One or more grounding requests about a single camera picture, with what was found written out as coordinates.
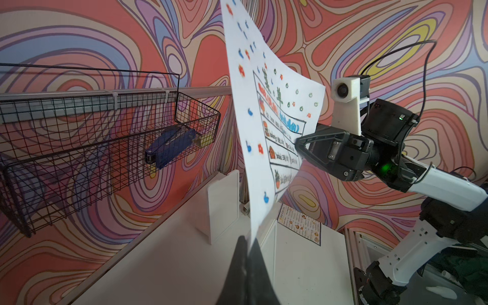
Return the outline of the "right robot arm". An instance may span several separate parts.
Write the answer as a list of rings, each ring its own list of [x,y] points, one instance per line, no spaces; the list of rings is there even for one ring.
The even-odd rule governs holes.
[[[398,304],[413,274],[443,249],[487,235],[487,190],[458,174],[402,154],[404,140],[419,116],[378,99],[367,110],[362,133],[319,125],[297,139],[297,152],[317,168],[349,182],[375,174],[389,188],[422,194],[419,218],[388,254],[357,277],[362,304]]]

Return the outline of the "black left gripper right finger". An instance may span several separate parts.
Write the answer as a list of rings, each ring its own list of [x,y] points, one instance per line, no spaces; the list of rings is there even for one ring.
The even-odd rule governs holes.
[[[257,240],[249,253],[249,304],[280,304]]]

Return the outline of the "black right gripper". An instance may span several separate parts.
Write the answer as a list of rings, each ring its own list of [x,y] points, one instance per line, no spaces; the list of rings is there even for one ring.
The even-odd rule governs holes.
[[[342,181],[363,179],[379,163],[374,141],[343,129],[318,124],[316,131],[297,138],[298,154],[316,168]]]

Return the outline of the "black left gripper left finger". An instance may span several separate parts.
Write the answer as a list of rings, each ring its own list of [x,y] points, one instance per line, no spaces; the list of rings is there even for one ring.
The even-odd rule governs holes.
[[[247,240],[240,236],[216,304],[247,304]]]

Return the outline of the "hand-drawn colourful menu sheet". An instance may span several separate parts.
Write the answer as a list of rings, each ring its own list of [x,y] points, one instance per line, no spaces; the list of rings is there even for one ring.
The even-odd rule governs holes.
[[[295,142],[315,132],[326,88],[275,55],[241,1],[220,5],[253,242],[302,165]]]

